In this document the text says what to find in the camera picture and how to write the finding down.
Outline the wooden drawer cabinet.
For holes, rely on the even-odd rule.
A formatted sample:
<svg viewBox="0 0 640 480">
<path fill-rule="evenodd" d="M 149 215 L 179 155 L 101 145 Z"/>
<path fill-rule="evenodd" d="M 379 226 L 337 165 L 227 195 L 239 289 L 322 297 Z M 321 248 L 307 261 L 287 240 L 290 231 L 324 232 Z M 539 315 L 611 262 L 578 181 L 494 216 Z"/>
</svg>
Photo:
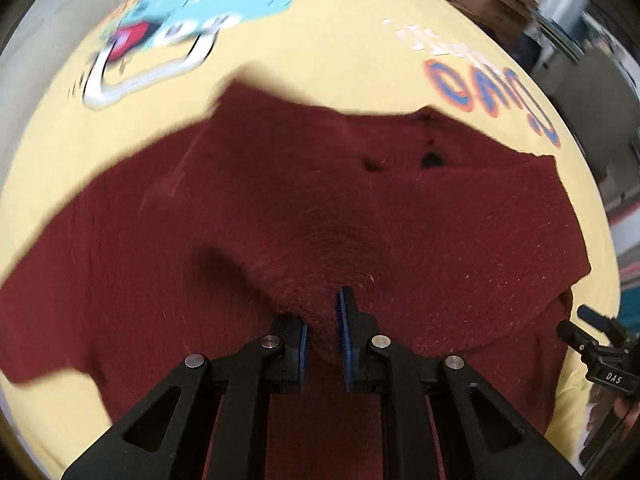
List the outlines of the wooden drawer cabinet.
<svg viewBox="0 0 640 480">
<path fill-rule="evenodd" d="M 448 0 L 467 18 L 491 30 L 499 44 L 511 47 L 532 19 L 537 0 Z"/>
</svg>

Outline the yellow dinosaur print bedspread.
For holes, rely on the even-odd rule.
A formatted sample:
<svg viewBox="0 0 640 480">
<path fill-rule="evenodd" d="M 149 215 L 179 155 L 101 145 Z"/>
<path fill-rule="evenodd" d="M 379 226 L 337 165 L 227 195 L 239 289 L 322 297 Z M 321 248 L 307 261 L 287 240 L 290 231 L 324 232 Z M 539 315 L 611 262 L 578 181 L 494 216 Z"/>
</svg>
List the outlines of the yellow dinosaur print bedspread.
<svg viewBox="0 0 640 480">
<path fill-rule="evenodd" d="M 96 177 L 211 118 L 236 83 L 343 115 L 431 108 L 512 151 L 552 157 L 590 265 L 562 321 L 574 323 L 583 304 L 617 312 L 614 246 L 582 151 L 544 92 L 445 0 L 122 0 L 73 50 L 22 135 L 1 192 L 1 288 Z M 535 429 L 573 466 L 589 387 L 556 327 L 555 336 L 565 356 L 554 410 L 547 429 Z M 195 353 L 203 354 L 181 358 L 149 391 Z M 1 439 L 24 443 L 21 466 L 45 479 L 66 479 L 130 410 L 111 417 L 96 382 L 73 368 L 29 382 L 10 382 L 1 369 L 1 389 L 10 409 Z"/>
</svg>

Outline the dark red knit sweater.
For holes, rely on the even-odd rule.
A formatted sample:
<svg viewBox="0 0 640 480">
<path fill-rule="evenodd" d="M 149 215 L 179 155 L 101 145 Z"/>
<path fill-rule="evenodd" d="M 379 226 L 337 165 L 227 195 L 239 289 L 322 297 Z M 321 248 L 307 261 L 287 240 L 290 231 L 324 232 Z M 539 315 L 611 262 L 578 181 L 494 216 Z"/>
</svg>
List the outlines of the dark red knit sweater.
<svg viewBox="0 0 640 480">
<path fill-rule="evenodd" d="M 128 157 L 44 228 L 1 289 L 10 382 L 73 368 L 119 418 L 191 352 L 228 356 L 280 313 L 309 327 L 304 393 L 272 404 L 271 479 L 377 479 L 378 402 L 345 390 L 335 299 L 466 359 L 537 430 L 589 273 L 550 156 L 424 108 L 343 115 L 230 84 L 211 118 Z"/>
</svg>

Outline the grey green chair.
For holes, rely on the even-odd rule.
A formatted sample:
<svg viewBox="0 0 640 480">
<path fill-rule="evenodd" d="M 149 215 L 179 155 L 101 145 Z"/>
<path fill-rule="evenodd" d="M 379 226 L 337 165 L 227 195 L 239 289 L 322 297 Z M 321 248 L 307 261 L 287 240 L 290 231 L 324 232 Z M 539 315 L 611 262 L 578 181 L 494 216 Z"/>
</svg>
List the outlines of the grey green chair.
<svg viewBox="0 0 640 480">
<path fill-rule="evenodd" d="M 590 49 L 561 80 L 551 103 L 576 140 L 593 177 L 626 148 L 639 128 L 637 93 L 605 52 Z"/>
</svg>

